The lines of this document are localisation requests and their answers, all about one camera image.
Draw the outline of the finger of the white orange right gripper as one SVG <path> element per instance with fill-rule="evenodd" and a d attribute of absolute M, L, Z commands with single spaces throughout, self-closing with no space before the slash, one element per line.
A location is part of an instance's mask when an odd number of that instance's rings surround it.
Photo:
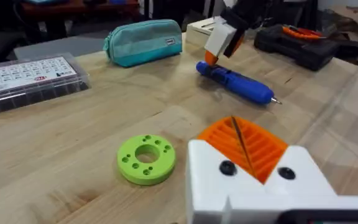
<path fill-rule="evenodd" d="M 213 30 L 204 46 L 206 50 L 204 60 L 210 66 L 216 64 L 219 55 L 224 52 L 237 31 L 221 16 L 214 18 L 213 26 Z"/>
<path fill-rule="evenodd" d="M 226 49 L 224 51 L 224 55 L 227 58 L 231 57 L 234 54 L 234 52 L 239 48 L 243 39 L 244 39 L 244 30 L 237 30 L 234 33 L 233 38 L 231 39 L 230 43 L 226 47 Z"/>

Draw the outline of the white orange left gripper left finger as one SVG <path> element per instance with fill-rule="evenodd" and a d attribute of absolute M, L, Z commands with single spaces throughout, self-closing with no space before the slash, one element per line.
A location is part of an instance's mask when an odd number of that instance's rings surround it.
<path fill-rule="evenodd" d="M 248 173 L 233 117 L 207 127 L 188 143 L 186 160 L 186 222 L 229 223 L 233 200 L 264 193 Z"/>

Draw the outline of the white orange left gripper right finger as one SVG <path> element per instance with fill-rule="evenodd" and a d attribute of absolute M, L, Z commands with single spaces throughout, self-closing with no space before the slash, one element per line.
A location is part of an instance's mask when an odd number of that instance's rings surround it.
<path fill-rule="evenodd" d="M 307 149 L 288 145 L 260 126 L 237 116 L 231 118 L 239 152 L 232 155 L 244 172 L 250 190 L 277 195 L 335 196 Z"/>

